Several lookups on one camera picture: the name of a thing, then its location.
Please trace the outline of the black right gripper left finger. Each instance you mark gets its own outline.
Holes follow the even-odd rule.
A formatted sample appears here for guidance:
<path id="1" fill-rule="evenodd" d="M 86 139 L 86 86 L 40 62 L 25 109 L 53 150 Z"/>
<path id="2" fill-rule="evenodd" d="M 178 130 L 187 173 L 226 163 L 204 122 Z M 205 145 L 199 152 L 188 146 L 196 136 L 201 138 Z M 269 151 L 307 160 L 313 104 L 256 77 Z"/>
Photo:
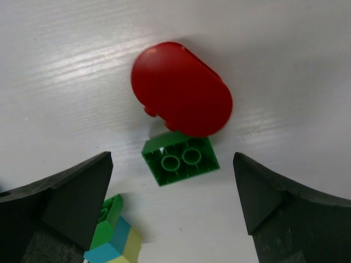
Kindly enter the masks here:
<path id="1" fill-rule="evenodd" d="M 1 192 L 1 262 L 83 262 L 112 169 L 111 153 L 105 151 Z"/>

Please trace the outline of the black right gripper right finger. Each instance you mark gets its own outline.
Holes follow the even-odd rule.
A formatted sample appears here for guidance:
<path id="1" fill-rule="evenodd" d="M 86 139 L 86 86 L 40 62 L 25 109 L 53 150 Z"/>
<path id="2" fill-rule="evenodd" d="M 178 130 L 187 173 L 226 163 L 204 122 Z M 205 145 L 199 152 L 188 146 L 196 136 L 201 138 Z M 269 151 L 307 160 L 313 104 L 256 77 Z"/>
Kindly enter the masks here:
<path id="1" fill-rule="evenodd" d="M 350 262 L 350 200 L 304 186 L 235 153 L 247 232 L 259 262 Z"/>

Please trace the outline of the green sloped lego brick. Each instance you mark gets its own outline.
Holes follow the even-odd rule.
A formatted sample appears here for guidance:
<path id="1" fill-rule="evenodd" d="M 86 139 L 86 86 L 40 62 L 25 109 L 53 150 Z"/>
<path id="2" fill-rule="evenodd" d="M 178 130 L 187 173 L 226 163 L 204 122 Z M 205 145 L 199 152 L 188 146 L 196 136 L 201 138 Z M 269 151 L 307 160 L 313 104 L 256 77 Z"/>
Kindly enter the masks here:
<path id="1" fill-rule="evenodd" d="M 112 239 L 122 208 L 123 199 L 120 194 L 104 201 L 90 250 L 108 243 Z"/>

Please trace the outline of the yellow green lego brick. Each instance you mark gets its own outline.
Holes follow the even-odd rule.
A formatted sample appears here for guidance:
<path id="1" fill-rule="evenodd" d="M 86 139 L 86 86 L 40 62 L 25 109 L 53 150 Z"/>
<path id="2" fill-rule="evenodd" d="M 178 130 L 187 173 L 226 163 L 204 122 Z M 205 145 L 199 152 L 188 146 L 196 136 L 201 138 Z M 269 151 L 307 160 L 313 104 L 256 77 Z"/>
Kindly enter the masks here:
<path id="1" fill-rule="evenodd" d="M 120 216 L 112 238 L 84 253 L 88 262 L 138 262 L 142 236 Z"/>

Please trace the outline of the dark green lego brick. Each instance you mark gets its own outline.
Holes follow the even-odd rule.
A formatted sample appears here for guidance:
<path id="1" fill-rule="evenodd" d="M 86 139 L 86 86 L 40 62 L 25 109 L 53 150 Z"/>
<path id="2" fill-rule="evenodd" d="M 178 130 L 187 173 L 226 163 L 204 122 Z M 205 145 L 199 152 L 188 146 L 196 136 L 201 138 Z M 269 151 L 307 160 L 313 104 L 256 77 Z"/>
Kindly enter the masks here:
<path id="1" fill-rule="evenodd" d="M 190 179 L 220 168 L 208 137 L 166 132 L 148 140 L 141 155 L 159 186 Z"/>

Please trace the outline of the red rounded lego block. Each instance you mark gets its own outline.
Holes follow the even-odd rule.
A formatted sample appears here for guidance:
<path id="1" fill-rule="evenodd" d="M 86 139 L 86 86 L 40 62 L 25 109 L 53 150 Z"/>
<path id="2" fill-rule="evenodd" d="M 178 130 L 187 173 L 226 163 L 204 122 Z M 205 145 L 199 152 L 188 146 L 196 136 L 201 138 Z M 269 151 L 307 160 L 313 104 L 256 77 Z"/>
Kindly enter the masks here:
<path id="1" fill-rule="evenodd" d="M 233 110 L 231 92 L 221 77 L 176 42 L 142 51 L 132 66 L 131 86 L 148 115 L 188 136 L 217 133 Z"/>

